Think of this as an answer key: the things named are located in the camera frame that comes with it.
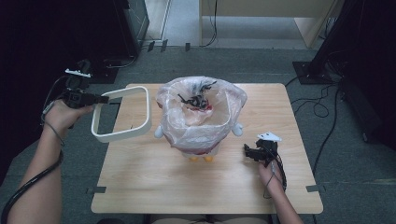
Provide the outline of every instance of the finger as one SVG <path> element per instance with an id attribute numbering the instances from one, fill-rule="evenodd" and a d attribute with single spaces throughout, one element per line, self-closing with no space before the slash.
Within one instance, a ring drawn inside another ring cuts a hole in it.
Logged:
<path id="1" fill-rule="evenodd" d="M 93 111 L 92 105 L 87 105 L 87 106 L 84 106 L 84 107 L 78 109 L 78 113 L 80 116 L 91 113 L 92 111 Z"/>

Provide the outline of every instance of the gray carpet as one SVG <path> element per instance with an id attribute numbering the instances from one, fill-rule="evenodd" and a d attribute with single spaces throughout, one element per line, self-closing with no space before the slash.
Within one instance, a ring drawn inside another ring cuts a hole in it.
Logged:
<path id="1" fill-rule="evenodd" d="M 165 52 L 155 48 L 143 50 L 139 58 L 120 69 L 114 84 L 93 84 L 88 91 L 104 93 L 124 88 L 129 83 L 164 83 L 176 77 L 208 76 L 233 83 L 283 83 L 296 75 L 293 61 L 311 61 L 316 52 L 310 49 L 200 49 L 168 47 Z M 296 80 L 287 87 L 291 101 L 299 98 L 318 98 L 323 85 L 300 85 Z M 332 136 L 323 148 L 318 161 L 316 180 L 324 205 L 317 223 L 396 223 L 396 151 L 381 144 L 362 141 L 361 129 L 354 112 L 338 95 L 337 87 L 329 88 L 328 97 L 321 102 L 329 110 L 314 104 L 292 104 L 311 163 L 314 164 L 320 146 L 332 128 L 334 102 L 337 120 Z M 112 130 L 117 107 L 106 109 L 104 130 Z M 118 217 L 125 223 L 141 223 L 142 215 L 94 214 L 92 195 L 87 189 L 96 186 L 106 155 L 107 144 L 98 142 L 91 134 L 92 115 L 82 118 L 69 133 L 64 148 L 63 223 L 94 224 L 105 217 Z M 12 195 L 21 181 L 36 144 L 26 148 L 13 161 L 7 178 L 0 188 L 0 207 Z M 314 223 L 311 215 L 301 215 L 305 223 Z"/>

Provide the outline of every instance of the person's right hand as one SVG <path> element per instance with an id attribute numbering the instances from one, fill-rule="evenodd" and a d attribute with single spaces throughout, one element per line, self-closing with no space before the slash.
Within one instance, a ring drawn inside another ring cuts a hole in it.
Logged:
<path id="1" fill-rule="evenodd" d="M 268 164 L 267 167 L 264 167 L 264 161 L 259 162 L 260 180 L 262 181 L 264 186 L 267 187 L 270 194 L 278 190 L 283 191 L 283 187 L 281 183 L 282 177 L 279 171 L 279 167 L 277 166 L 275 161 L 272 161 L 272 164 L 274 165 L 275 168 L 274 176 L 271 168 L 272 167 L 271 162 Z"/>

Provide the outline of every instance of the plastic bag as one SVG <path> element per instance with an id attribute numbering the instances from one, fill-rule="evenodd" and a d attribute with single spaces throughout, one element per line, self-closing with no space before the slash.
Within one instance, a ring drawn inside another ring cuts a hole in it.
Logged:
<path id="1" fill-rule="evenodd" d="M 237 123 L 247 100 L 234 84 L 212 77 L 180 77 L 161 86 L 156 100 L 163 110 L 156 137 L 188 154 L 209 153 Z"/>

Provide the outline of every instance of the black cord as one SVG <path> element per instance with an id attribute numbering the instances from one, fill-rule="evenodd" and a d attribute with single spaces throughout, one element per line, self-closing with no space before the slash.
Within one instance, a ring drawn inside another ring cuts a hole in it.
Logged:
<path id="1" fill-rule="evenodd" d="M 58 160 L 54 164 L 52 164 L 49 168 L 47 168 L 40 174 L 36 175 L 32 179 L 30 179 L 28 182 L 26 182 L 26 184 L 24 184 L 20 189 L 18 189 L 17 192 L 14 193 L 14 195 L 12 195 L 12 197 L 8 200 L 6 206 L 3 209 L 3 213 L 1 215 L 1 223 L 7 224 L 9 211 L 11 210 L 14 203 L 23 195 L 23 193 L 25 193 L 30 187 L 32 187 L 37 181 L 42 179 L 44 176 L 54 171 L 55 168 L 57 168 L 62 163 L 63 159 L 64 159 L 64 154 L 61 151 L 59 153 Z"/>
<path id="2" fill-rule="evenodd" d="M 134 63 L 134 61 L 136 60 L 135 56 L 131 56 L 131 58 L 133 58 L 133 59 L 130 62 L 126 63 L 126 64 L 122 64 L 122 65 L 108 65 L 108 66 L 106 66 L 106 68 L 124 68 L 124 67 L 128 67 L 129 65 Z"/>
<path id="3" fill-rule="evenodd" d="M 270 180 L 268 180 L 268 182 L 267 182 L 267 184 L 265 185 L 265 187 L 266 187 L 266 188 L 268 187 L 268 185 L 270 184 L 272 178 L 275 176 L 275 178 L 276 178 L 278 181 L 281 181 L 283 190 L 285 191 L 285 190 L 286 190 L 286 187 L 288 186 L 288 183 L 287 183 L 287 180 L 286 180 L 285 170 L 283 169 L 282 158 L 280 158 L 279 154 L 277 154 L 277 156 L 275 156 L 275 155 L 271 152 L 271 150 L 270 150 L 269 148 L 267 148 L 267 147 L 265 147 L 265 146 L 263 146 L 263 148 L 267 151 L 267 153 L 271 154 L 272 158 L 274 158 L 274 159 L 271 161 L 271 163 L 272 163 L 273 161 L 276 161 L 277 167 L 279 168 L 279 171 L 280 171 L 280 176 L 281 176 L 281 178 L 282 178 L 282 180 L 279 180 L 279 179 L 277 178 L 276 174 L 275 174 L 275 171 L 274 171 L 273 167 L 271 167 L 271 170 L 273 171 L 273 174 L 271 175 L 271 178 L 270 178 Z M 269 196 L 269 197 L 266 197 L 266 196 L 265 196 L 265 190 L 264 190 L 264 195 L 263 195 L 263 197 L 264 197 L 265 199 L 270 199 L 270 198 L 271 198 L 271 196 Z"/>
<path id="4" fill-rule="evenodd" d="M 297 76 L 297 77 L 292 78 L 288 83 L 285 84 L 285 87 L 288 87 L 288 86 L 290 85 L 291 82 L 293 82 L 295 79 L 297 79 L 297 78 L 299 78 L 299 77 L 305 77 L 305 75 Z"/>
<path id="5" fill-rule="evenodd" d="M 324 98 L 326 98 L 326 97 L 329 96 L 329 88 L 330 88 L 330 87 L 333 87 L 333 86 L 334 86 L 334 84 L 329 85 L 329 86 L 327 86 L 327 87 L 321 89 L 321 91 L 320 91 L 320 97 L 318 97 L 318 98 L 300 98 L 300 99 L 297 99 L 297 100 L 294 100 L 294 101 L 290 102 L 290 104 L 292 105 L 292 104 L 294 104 L 294 103 L 296 103 L 296 102 L 298 102 L 298 101 L 305 101 L 304 103 L 302 103 L 301 105 L 299 105 L 299 106 L 297 107 L 297 109 L 294 111 L 294 116 L 297 115 L 297 113 L 298 113 L 298 111 L 300 110 L 300 108 L 303 107 L 304 105 L 306 105 L 307 103 L 313 103 L 313 104 L 314 104 L 314 114 L 315 114 L 317 117 L 326 118 L 327 116 L 329 116 L 329 109 L 328 109 L 324 104 L 322 104 L 320 101 L 321 101 L 322 99 L 324 99 Z M 318 107 L 318 106 L 321 106 L 321 107 L 323 107 L 323 108 L 325 109 L 325 111 L 326 111 L 326 114 L 325 114 L 325 115 L 320 115 L 320 114 L 317 112 L 317 107 Z"/>
<path id="6" fill-rule="evenodd" d="M 149 45 L 145 45 L 145 46 L 142 46 L 142 48 L 141 48 L 141 50 L 142 49 L 147 49 L 149 47 Z M 163 46 L 162 45 L 155 45 L 155 46 L 153 46 L 153 48 L 154 49 L 156 49 L 156 48 L 162 48 Z M 183 47 L 183 46 L 177 46 L 177 45 L 166 45 L 166 47 L 167 48 L 175 48 L 175 49 L 184 49 L 185 47 Z M 191 49 L 198 49 L 198 48 L 201 48 L 202 46 L 190 46 L 190 48 Z"/>
<path id="7" fill-rule="evenodd" d="M 332 135 L 332 132 L 334 131 L 334 128 L 335 128 L 335 123 L 337 121 L 337 95 L 338 95 L 339 91 L 340 91 L 340 89 L 337 89 L 337 92 L 335 93 L 335 97 L 334 97 L 335 98 L 334 99 L 334 120 L 332 121 L 332 128 L 330 129 L 329 133 L 327 134 L 325 140 L 322 142 L 320 149 L 319 149 L 319 153 L 317 155 L 317 158 L 315 159 L 314 166 L 312 168 L 312 173 L 313 173 L 314 177 L 315 177 L 315 174 L 317 171 L 318 161 L 319 161 L 320 155 L 323 151 L 324 145 L 326 144 L 327 140 L 329 140 L 329 138 Z"/>
<path id="8" fill-rule="evenodd" d="M 213 27 L 213 30 L 214 30 L 212 38 L 210 39 L 209 43 L 207 43 L 204 46 L 200 46 L 201 48 L 205 48 L 205 47 L 208 47 L 211 44 L 213 44 L 213 42 L 215 42 L 215 40 L 216 40 L 216 38 L 218 36 L 218 27 L 216 25 L 217 14 L 218 14 L 218 0 L 216 0 L 216 2 L 215 2 L 215 19 L 214 19 L 214 23 L 212 23 L 212 17 L 210 17 L 210 23 L 212 24 L 212 27 Z"/>
<path id="9" fill-rule="evenodd" d="M 59 140 L 61 141 L 61 146 L 64 147 L 64 146 L 65 146 L 64 140 L 63 140 L 62 137 L 58 134 L 58 132 L 56 132 L 55 128 L 54 128 L 50 123 L 46 122 L 46 120 L 45 120 L 45 115 L 44 115 L 44 114 L 41 115 L 41 122 L 42 122 L 42 125 L 47 124 L 47 125 L 53 130 L 53 132 L 55 133 L 56 137 L 58 137 Z"/>
<path id="10" fill-rule="evenodd" d="M 58 83 L 61 80 L 65 79 L 65 78 L 68 78 L 68 77 L 69 76 L 61 76 L 58 79 L 56 79 L 56 81 L 52 84 L 51 88 L 49 89 L 49 94 L 47 95 L 46 101 L 44 102 L 43 111 L 50 104 L 50 97 L 52 95 L 53 89 L 55 89 L 55 87 L 58 85 Z"/>

